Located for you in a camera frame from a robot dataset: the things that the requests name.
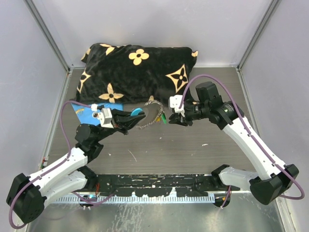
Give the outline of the green tagged key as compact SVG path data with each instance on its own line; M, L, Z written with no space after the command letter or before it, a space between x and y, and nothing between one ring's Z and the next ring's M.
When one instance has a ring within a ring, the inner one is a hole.
M164 124L167 123L165 114L162 114L162 115L161 115L161 119L162 119L162 121L163 121Z

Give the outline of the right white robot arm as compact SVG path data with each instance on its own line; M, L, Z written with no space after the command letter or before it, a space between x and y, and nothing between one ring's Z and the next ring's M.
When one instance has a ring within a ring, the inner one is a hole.
M298 168L285 164L266 146L238 106L223 101L215 83L199 84L196 92L198 101L182 101L181 95L169 98L173 111L169 123L191 126L194 120L208 119L238 145L255 168L249 172L221 165L211 173L212 186L216 190L227 186L248 190L263 205L288 190L299 174Z

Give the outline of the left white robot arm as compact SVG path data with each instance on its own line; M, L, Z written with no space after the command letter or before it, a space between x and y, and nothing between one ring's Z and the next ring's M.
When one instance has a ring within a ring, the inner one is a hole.
M77 144L66 155L35 173L21 173L13 179L6 199L10 225L18 227L13 223L13 214L27 224L62 196L81 189L94 190L97 176L87 164L103 149L100 141L116 132L128 134L145 117L142 110L133 113L102 108L97 113L98 125L80 124L75 135Z

